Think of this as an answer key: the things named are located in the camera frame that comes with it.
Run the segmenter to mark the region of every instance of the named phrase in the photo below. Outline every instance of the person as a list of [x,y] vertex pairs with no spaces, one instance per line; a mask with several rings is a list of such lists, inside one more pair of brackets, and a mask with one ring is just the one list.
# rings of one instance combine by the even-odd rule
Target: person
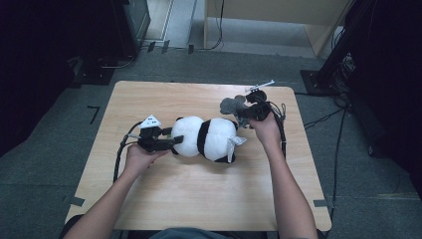
[[[255,129],[270,164],[280,238],[317,238],[317,229],[311,208],[282,153],[281,135],[274,115],[270,113],[263,121],[251,119],[250,125]],[[140,175],[147,172],[152,163],[167,152],[148,153],[137,144],[131,145],[127,149],[126,164],[120,177],[105,195],[84,216],[80,217],[69,231],[65,232],[66,234],[63,233],[65,234],[64,238],[109,238],[121,206],[133,183]],[[197,238],[226,238],[219,237],[214,232],[195,231],[195,229],[189,229],[188,232],[171,230],[173,231],[162,231],[161,234],[158,233],[153,238],[176,238],[168,236],[171,233],[178,233],[178,236],[185,235],[185,238],[192,238],[189,233],[202,236]]]

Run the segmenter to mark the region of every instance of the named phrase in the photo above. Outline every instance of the wooden desk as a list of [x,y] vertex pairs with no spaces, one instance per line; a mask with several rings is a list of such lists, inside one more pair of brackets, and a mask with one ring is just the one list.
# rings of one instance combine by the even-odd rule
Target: wooden desk
[[[115,85],[76,197],[67,217],[84,214],[112,184],[115,154],[127,131],[153,114],[162,127],[173,126],[179,117],[204,120],[232,116],[220,114],[224,98],[244,95],[246,86],[178,83],[119,82]],[[292,89],[263,88],[268,99],[287,107],[288,164],[303,190],[322,231],[330,228],[327,208],[315,207],[323,200],[313,156]],[[132,187],[116,223],[116,229],[161,230],[195,227],[224,231],[277,230],[270,168],[252,129],[240,128],[248,141],[235,149],[232,164],[209,161],[202,156],[171,153],[159,158]],[[123,168],[125,151],[120,169]]]
[[[207,19],[220,18],[222,1],[206,0],[204,48],[207,48]],[[352,3],[353,0],[227,0],[223,18],[305,24],[314,53],[319,56]]]

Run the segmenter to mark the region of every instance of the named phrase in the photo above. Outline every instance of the forearm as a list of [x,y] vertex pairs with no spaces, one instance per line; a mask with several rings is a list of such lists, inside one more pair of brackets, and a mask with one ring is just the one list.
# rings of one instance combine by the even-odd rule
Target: forearm
[[274,205],[281,238],[317,238],[311,208],[278,145],[264,146],[273,181]]
[[121,176],[65,238],[109,238],[134,179]]

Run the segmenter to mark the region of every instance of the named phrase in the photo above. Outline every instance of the gray carpet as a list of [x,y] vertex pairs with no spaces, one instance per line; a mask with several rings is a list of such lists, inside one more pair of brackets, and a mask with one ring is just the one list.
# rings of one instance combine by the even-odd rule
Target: gray carpet
[[[128,67],[116,70],[109,86],[66,89],[28,140],[0,158],[0,238],[59,236],[69,198],[76,191],[117,81],[255,85],[273,79],[276,86],[304,93],[300,70],[318,70],[322,65],[319,59],[201,51],[188,55],[171,49],[161,54],[156,48],[151,53],[142,51]],[[304,122],[338,109],[330,97],[297,95],[297,99]],[[92,124],[95,109],[88,106],[100,107]],[[340,121],[337,114],[307,130],[329,202]],[[367,155],[365,137],[352,111],[344,119],[334,206],[329,238],[422,235],[422,203],[408,174],[388,158]]]

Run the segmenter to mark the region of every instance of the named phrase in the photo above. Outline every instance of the person's left hand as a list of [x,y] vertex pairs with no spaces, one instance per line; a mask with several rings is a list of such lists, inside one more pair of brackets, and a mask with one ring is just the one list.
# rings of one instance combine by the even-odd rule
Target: person's left hand
[[149,166],[155,162],[156,159],[165,155],[166,151],[147,152],[138,144],[132,144],[127,149],[126,165],[122,174],[128,175],[135,179],[141,174],[144,174]]

